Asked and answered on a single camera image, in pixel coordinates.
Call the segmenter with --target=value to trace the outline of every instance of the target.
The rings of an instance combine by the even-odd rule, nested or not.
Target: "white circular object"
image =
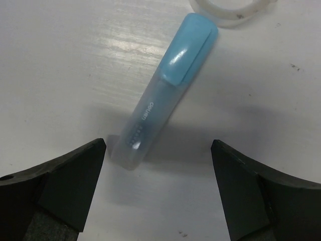
[[[228,10],[215,5],[210,0],[190,0],[191,6],[196,13],[208,17],[218,27],[239,25],[273,2],[276,2],[276,0],[254,0],[243,8]]]

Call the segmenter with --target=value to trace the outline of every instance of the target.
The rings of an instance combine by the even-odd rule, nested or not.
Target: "stain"
[[[297,72],[299,72],[300,70],[303,71],[303,69],[297,67],[297,66],[294,65],[294,64],[291,64],[291,63],[290,63],[290,65],[291,65],[292,69],[295,69]]]

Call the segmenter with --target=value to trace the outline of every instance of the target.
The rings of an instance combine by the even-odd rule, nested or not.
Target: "pen barrel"
[[[125,169],[135,169],[187,87],[187,84],[170,84],[162,79],[157,69],[111,153],[112,161]]]

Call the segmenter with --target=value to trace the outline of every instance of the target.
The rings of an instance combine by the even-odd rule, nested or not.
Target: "white surface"
[[[279,0],[220,30],[147,162],[105,162],[79,240],[229,240],[213,139],[321,182],[320,8]],[[118,134],[190,11],[188,0],[0,1],[0,176]]]

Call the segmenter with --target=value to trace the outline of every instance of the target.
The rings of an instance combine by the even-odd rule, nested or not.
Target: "marker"
[[[128,170],[141,163],[217,36],[218,29],[209,19],[199,14],[185,17],[122,131],[111,153],[112,161]]]

